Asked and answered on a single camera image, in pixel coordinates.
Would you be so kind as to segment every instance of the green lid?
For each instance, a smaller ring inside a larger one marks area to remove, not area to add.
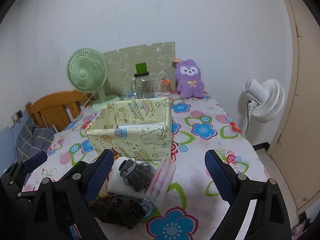
[[[147,63],[139,63],[136,64],[136,70],[137,70],[137,74],[142,74],[147,72]]]

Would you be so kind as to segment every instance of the clear plastic bag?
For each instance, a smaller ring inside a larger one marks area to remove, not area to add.
[[[161,206],[176,167],[176,163],[171,159],[162,159],[160,161],[143,201],[151,202],[158,208]]]

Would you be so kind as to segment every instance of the door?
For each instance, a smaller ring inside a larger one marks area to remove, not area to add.
[[[299,71],[288,121],[271,157],[298,208],[320,191],[320,27],[302,0],[290,0],[299,41]]]

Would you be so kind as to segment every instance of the white fan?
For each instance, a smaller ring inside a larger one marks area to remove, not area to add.
[[[252,115],[262,123],[271,121],[284,105],[284,89],[275,79],[268,79],[260,84],[249,78],[243,90],[251,98],[248,104],[248,125]]]

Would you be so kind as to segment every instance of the wooden chair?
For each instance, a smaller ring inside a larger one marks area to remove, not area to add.
[[[71,122],[66,107],[73,118],[80,114],[79,102],[85,104],[91,94],[84,94],[77,90],[63,91],[47,95],[34,104],[27,104],[29,117],[40,127],[55,125],[58,131],[63,131]]]

